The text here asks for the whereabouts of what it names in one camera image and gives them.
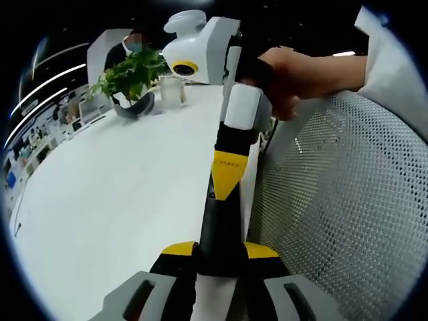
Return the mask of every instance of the ceiling light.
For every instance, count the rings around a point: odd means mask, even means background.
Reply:
[[[353,56],[354,54],[355,54],[354,51],[346,51],[346,52],[335,53],[333,56],[334,57]]]
[[[67,90],[67,88],[62,88],[59,92],[56,92],[52,96],[46,98],[43,102],[41,102],[40,104],[38,104],[36,107],[34,107],[33,110],[31,112],[29,112],[27,114],[27,116],[25,116],[19,122],[19,124],[12,130],[11,134],[9,135],[9,137],[7,137],[7,140],[6,140],[5,144],[3,145],[3,148],[6,147],[7,143],[9,143],[9,141],[12,138],[12,136],[22,127],[22,125],[28,120],[28,118],[31,117],[31,115],[33,115],[35,112],[37,112],[41,107],[43,107],[44,104],[46,104],[47,102],[49,102],[52,98],[58,96],[59,94],[61,94],[62,92],[65,92],[66,90]]]
[[[12,117],[12,115],[18,110],[19,107],[21,107],[21,105],[26,102],[28,100],[28,98],[30,98],[34,93],[38,92],[40,89],[42,89],[44,86],[46,86],[48,83],[54,81],[55,79],[58,79],[61,76],[64,76],[66,74],[68,74],[69,72],[73,72],[74,70],[83,68],[84,66],[86,66],[86,64],[81,64],[78,65],[76,67],[70,68],[69,70],[66,70],[54,77],[52,77],[51,79],[46,80],[44,83],[42,83],[41,85],[39,85],[36,89],[32,90],[26,97],[24,97],[19,103],[18,105],[16,105],[16,107],[14,107],[14,109],[12,110],[11,114],[9,117]]]

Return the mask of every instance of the desk surface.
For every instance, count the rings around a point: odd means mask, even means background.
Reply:
[[[109,111],[28,180],[13,242],[55,319],[87,320],[166,246],[199,239],[222,95],[218,86],[185,91],[188,106],[166,114],[129,121]],[[254,145],[241,182],[247,222],[257,152]],[[193,320],[224,320],[234,286],[200,278]]]

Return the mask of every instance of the potted plant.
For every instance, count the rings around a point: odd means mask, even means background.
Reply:
[[[105,77],[100,76],[98,82],[89,88],[88,98],[91,100],[99,90],[109,98],[122,93],[133,105],[147,92],[153,81],[169,71],[159,52],[143,45],[140,52],[130,54],[123,62],[106,70]]]

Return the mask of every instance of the yellow label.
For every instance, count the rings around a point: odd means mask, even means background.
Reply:
[[[243,242],[245,244],[245,247],[247,248],[248,258],[249,259],[262,259],[267,257],[278,257],[278,253],[276,253],[273,249],[270,247],[250,243],[250,242]]]
[[[231,152],[214,152],[211,174],[215,198],[224,201],[239,183],[247,166],[248,156]]]
[[[162,251],[162,254],[191,256],[192,250],[193,250],[193,244],[195,244],[195,241],[172,244],[168,246],[166,249],[164,249]]]

